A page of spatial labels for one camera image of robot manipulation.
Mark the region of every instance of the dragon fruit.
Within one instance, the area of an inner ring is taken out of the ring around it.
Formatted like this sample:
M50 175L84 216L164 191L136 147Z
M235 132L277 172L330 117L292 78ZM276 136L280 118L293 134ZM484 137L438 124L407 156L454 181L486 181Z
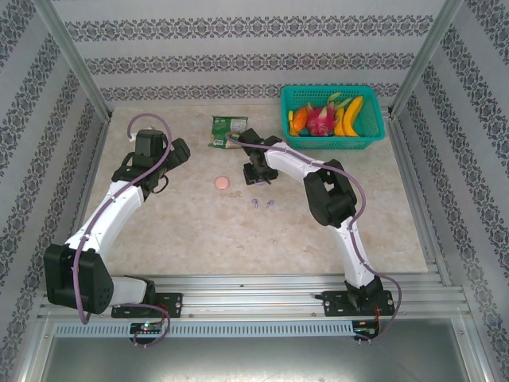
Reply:
M331 102L326 107L314 108L308 103L309 117L306 123L306 129L308 129L311 135L316 137L326 137L336 126L336 120L334 119L334 103Z

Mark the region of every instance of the green package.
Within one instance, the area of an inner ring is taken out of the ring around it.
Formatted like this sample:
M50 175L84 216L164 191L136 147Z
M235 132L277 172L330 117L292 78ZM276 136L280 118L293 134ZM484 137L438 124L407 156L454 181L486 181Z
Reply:
M247 129L247 117L212 117L212 136L208 144L210 147L220 149L238 149L235 145L226 139L226 134L231 132L231 137L237 139L239 134Z

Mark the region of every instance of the aluminum frame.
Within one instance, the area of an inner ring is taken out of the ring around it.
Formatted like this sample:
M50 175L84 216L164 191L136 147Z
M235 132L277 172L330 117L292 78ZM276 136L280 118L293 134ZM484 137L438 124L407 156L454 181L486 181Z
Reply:
M44 20L56 43L60 47L60 51L64 54L65 59L71 66L76 78L85 89L85 92L94 105L95 110L100 115L101 119L109 119L111 116L111 109L101 94L99 86L95 83L92 74L88 70L87 64L74 44L74 41L72 41L71 35L67 31L67 28L56 11L52 1L34 0L33 4L35 5L39 15Z
M398 121L390 118L386 108L383 109L383 116L428 267L428 272L425 274L391 275L401 283L405 296L398 319L450 319L469 379L472 382L493 381L463 288L452 286L438 250L433 227L425 213L425 204L414 170L410 166L410 157L403 144ZM160 292L184 294L181 318L172 320L176 326L199 328L220 327L226 324L250 327L250 325L260 325L264 322L282 326L298 322L299 325L313 326L372 318L372 316L363 318L324 316L322 302L316 300L314 295L324 290L345 290L343 275L175 275L165 277L148 275L146 277L156 283L157 290ZM385 286L392 291L394 300L397 301L395 287L388 283ZM113 319L110 313L111 309L108 309L104 314L92 316L91 320L96 327L105 331L114 324L128 325L130 322L140 322L140 320ZM49 304L47 297L44 296L17 380L41 380L53 338L56 337L59 328L63 325L75 325L78 322L75 310ZM97 332L87 330L81 337L97 337L97 335ZM338 333L331 331L328 335L338 335Z
M410 66L410 70L405 76L401 86L399 87L398 94L394 98L392 103L393 115L399 115L401 110L405 107L405 103L412 94L415 85L421 78L421 74L424 72L425 67L428 65L431 57L435 53L435 50L440 44L440 40L443 38L447 28L457 11L460 9L463 0L445 0L444 5L440 9L431 30L429 31L424 43L419 49L419 53L415 57L414 62Z

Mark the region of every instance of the basket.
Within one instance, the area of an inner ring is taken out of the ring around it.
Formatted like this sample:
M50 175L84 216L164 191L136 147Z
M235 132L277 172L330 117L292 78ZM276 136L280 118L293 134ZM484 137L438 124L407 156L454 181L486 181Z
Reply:
M289 134L288 111L296 111L310 102L323 107L334 93L341 95L334 101L363 96L363 107L354 122L354 130L360 137L292 137ZM379 101L369 86L285 86L281 96L283 133L289 145L296 150L362 150L385 136L385 127Z

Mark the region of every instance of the beige tabletop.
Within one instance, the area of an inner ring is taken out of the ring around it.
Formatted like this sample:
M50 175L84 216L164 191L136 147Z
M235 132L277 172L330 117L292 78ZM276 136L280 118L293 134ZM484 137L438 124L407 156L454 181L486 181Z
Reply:
M280 173L272 185L247 186L243 150L208 147L213 115L245 115L248 127L266 138L282 137L278 106L118 107L113 114L95 177L87 217L103 199L111 175L134 151L126 137L130 119L153 112L183 138L191 158L170 171L169 185L150 195L126 223L107 256L113 275L274 275L341 273L334 239L311 216L304 187ZM139 119L134 131L155 119ZM389 138L366 150L312 150L321 160L338 159L367 194L359 230L371 264L382 272L426 272L410 207ZM214 180L226 176L219 191ZM255 209L252 199L258 199ZM265 208L268 201L274 206Z

